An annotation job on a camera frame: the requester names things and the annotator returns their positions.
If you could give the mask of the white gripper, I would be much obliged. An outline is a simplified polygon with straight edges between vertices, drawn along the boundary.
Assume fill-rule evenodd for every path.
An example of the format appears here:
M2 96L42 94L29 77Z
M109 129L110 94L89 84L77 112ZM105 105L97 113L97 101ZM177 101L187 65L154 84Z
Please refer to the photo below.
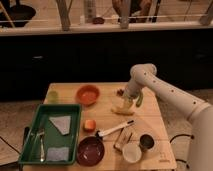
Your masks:
M143 85L137 83L134 79L130 79L124 88L124 96L126 99L123 101L123 110L129 111L133 105L132 99L137 99L142 96Z

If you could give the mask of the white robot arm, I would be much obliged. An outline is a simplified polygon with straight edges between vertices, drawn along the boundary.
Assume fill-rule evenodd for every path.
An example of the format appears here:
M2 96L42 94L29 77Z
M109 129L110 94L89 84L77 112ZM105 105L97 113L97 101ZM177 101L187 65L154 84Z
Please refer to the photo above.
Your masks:
M124 96L135 99L143 87L173 105L192 125L186 171L213 171L213 105L156 77L154 64L136 64Z

